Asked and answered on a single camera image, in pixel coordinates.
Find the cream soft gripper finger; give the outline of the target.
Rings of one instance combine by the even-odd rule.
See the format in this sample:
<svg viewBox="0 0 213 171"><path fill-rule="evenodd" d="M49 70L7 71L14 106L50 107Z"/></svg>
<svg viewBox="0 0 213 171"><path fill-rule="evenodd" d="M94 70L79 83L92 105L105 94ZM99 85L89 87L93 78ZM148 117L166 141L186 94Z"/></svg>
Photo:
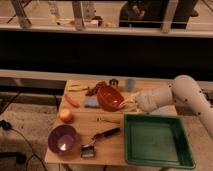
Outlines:
<svg viewBox="0 0 213 171"><path fill-rule="evenodd" d="M138 104L136 102L137 93L131 94L127 97L123 102L119 104L119 108L123 111L133 111L136 112L138 110Z"/></svg>

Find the cloth-covered white gripper body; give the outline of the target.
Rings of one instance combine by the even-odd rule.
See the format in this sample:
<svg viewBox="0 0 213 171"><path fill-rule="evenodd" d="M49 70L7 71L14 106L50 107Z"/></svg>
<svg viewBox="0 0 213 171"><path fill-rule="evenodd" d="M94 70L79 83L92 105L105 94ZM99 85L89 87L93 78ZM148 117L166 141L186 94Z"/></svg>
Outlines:
<svg viewBox="0 0 213 171"><path fill-rule="evenodd" d="M139 108L144 112L152 112L160 107L171 105L173 95L170 87L143 90L135 97Z"/></svg>

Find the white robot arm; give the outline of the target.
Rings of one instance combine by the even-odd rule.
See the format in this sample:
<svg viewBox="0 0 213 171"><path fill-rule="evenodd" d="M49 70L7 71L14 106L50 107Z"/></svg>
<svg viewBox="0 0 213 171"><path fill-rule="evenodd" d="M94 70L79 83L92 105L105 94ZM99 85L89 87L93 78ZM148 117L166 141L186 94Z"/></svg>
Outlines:
<svg viewBox="0 0 213 171"><path fill-rule="evenodd" d="M152 112L163 106L173 105L176 99L191 108L213 139L213 106L191 76L179 75L170 84L133 93L119 107L133 103L143 112Z"/></svg>

